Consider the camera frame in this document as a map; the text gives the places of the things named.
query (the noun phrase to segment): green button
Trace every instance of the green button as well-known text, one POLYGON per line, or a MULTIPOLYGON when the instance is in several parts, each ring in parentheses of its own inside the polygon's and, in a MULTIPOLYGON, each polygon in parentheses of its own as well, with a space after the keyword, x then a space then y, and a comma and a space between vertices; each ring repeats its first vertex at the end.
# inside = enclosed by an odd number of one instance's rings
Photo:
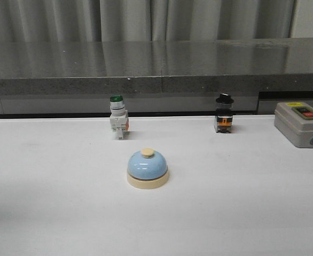
POLYGON ((114 95, 110 97, 110 102, 120 102, 123 101, 123 97, 121 95, 114 95))

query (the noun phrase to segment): white table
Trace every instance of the white table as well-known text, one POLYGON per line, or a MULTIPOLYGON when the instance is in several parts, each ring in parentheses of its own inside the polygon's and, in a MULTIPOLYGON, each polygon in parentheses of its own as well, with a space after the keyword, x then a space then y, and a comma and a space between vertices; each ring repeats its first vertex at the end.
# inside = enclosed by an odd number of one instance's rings
POLYGON ((313 255, 313 149, 274 116, 0 120, 0 255, 313 255), (164 155, 154 190, 126 181, 129 157, 164 155))

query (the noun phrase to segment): curtain fold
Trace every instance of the curtain fold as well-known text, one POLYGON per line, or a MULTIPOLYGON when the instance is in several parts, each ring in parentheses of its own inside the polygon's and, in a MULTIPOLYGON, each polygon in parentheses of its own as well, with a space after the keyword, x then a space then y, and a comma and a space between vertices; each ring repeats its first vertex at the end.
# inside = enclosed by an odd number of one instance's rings
POLYGON ((0 0, 0 42, 313 37, 312 0, 0 0))

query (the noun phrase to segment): granite countertop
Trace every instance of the granite countertop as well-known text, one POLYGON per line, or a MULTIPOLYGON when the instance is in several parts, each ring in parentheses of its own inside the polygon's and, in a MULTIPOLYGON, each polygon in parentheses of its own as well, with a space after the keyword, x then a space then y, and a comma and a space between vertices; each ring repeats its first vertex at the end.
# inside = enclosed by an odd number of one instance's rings
POLYGON ((313 91, 313 38, 0 43, 0 96, 219 91, 313 91))

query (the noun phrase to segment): push button switch box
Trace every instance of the push button switch box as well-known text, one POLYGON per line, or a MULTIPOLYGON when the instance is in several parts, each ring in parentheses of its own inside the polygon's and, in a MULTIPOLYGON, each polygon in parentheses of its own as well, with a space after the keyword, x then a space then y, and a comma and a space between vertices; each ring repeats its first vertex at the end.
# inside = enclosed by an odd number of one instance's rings
POLYGON ((304 102, 280 102, 274 125, 296 147, 313 147, 313 107, 304 102))

